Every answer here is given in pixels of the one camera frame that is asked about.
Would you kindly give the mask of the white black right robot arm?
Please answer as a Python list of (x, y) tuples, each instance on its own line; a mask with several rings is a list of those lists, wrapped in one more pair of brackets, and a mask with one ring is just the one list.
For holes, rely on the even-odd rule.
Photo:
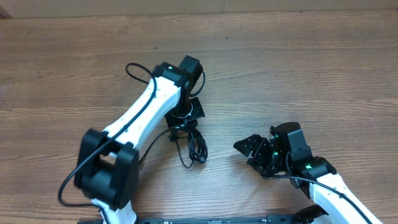
[(314, 156), (298, 122), (270, 128), (271, 138), (253, 134), (234, 143), (264, 179), (288, 179), (314, 202), (292, 215), (269, 215), (267, 223), (379, 223), (350, 191), (337, 169)]

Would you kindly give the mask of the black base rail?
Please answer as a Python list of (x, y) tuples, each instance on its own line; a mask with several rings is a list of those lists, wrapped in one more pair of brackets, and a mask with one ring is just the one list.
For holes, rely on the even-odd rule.
[(315, 223), (316, 218), (328, 216), (319, 205), (311, 205), (295, 214), (271, 214), (266, 217), (234, 217), (234, 218), (138, 218), (138, 224), (303, 224)]

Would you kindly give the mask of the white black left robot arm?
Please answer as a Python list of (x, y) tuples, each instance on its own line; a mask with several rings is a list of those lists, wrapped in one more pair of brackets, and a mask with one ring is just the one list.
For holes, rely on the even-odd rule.
[(208, 157), (205, 139), (196, 128), (205, 114), (192, 91), (205, 76), (200, 61), (187, 55), (179, 66), (163, 62), (149, 75), (143, 94), (119, 119), (102, 131), (89, 129), (82, 137), (71, 176), (100, 212), (99, 223), (138, 223), (131, 198), (146, 158), (139, 151), (162, 118), (172, 141), (177, 141), (178, 132), (187, 133), (192, 164), (202, 164)]

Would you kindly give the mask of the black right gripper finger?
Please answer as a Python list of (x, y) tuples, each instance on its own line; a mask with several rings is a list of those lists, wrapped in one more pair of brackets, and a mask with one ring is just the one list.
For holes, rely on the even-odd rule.
[(269, 176), (269, 161), (257, 161), (256, 158), (252, 157), (247, 160), (247, 165), (251, 166), (261, 176)]
[(253, 134), (246, 139), (235, 142), (233, 147), (245, 157), (249, 157), (262, 146), (263, 141), (263, 137), (258, 134)]

